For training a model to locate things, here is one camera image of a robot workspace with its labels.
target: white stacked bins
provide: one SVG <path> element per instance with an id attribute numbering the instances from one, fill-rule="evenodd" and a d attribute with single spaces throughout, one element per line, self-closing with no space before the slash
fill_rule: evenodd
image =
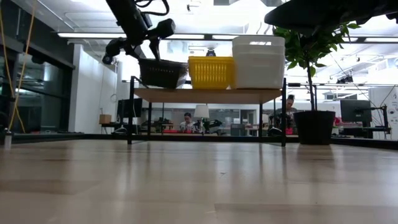
<path id="1" fill-rule="evenodd" d="M 285 39 L 247 35 L 233 39 L 236 88 L 282 88 Z"/>

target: black plant pot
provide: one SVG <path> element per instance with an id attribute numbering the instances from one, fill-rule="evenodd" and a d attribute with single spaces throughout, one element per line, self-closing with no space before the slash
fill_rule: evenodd
<path id="1" fill-rule="evenodd" d="M 329 145 L 335 120 L 332 111 L 304 111 L 294 114 L 301 144 Z"/>

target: wooden floor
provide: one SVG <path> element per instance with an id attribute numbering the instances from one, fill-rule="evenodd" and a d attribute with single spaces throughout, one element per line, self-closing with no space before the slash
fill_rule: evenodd
<path id="1" fill-rule="evenodd" d="M 0 153 L 0 223 L 398 223 L 398 152 L 65 141 Z"/>

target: yellow cable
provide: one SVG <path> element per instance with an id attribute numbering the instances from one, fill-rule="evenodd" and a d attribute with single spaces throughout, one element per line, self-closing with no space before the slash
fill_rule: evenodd
<path id="1" fill-rule="evenodd" d="M 3 23 L 2 23 L 2 13 L 1 13 L 1 8 L 0 8 L 0 29 L 1 29 L 2 47 L 3 47 L 3 51 L 4 51 L 4 59 L 6 61 L 6 70 L 7 70 L 7 76 L 8 76 L 8 83 L 10 84 L 11 96 L 14 98 L 15 95 L 14 95 L 14 90 L 13 90 L 12 83 L 11 83 L 10 69 L 8 67 L 7 47 L 6 47 L 6 39 L 4 38 L 4 29 L 3 29 L 3 27 L 4 26 L 3 26 Z M 21 123 L 21 126 L 22 126 L 22 130 L 25 133 L 24 123 L 22 122 L 21 116 L 19 116 L 18 108 L 16 109 L 16 111 L 17 111 L 19 122 Z"/>
<path id="2" fill-rule="evenodd" d="M 34 0 L 33 6 L 32 6 L 32 19 L 30 20 L 30 27 L 29 27 L 29 33 L 27 35 L 26 49 L 25 49 L 24 57 L 27 55 L 27 52 L 29 50 L 30 37 L 32 35 L 33 22 L 34 22 L 34 19 L 35 19 L 36 5 L 37 5 L 37 0 Z M 10 122 L 10 125 L 8 127 L 8 130 L 11 130 L 12 122 L 14 121 L 15 112 L 16 112 L 16 108 L 17 108 L 18 100 L 19 100 L 19 90 L 21 89 L 22 79 L 24 78 L 25 66 L 26 66 L 26 60 L 24 59 L 24 63 L 22 64 L 21 77 L 19 79 L 19 84 L 18 84 L 18 94 L 17 94 L 16 100 L 15 100 L 14 111 L 12 112 L 11 122 Z"/>

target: plant stem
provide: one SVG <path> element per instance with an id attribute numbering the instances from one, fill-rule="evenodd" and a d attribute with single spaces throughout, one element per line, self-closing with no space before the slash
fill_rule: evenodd
<path id="1" fill-rule="evenodd" d="M 310 67 L 310 60 L 308 59 L 308 57 L 306 57 L 305 63 L 307 64 L 308 84 L 310 85 L 311 110 L 315 111 L 313 91 L 312 91 L 311 67 Z"/>

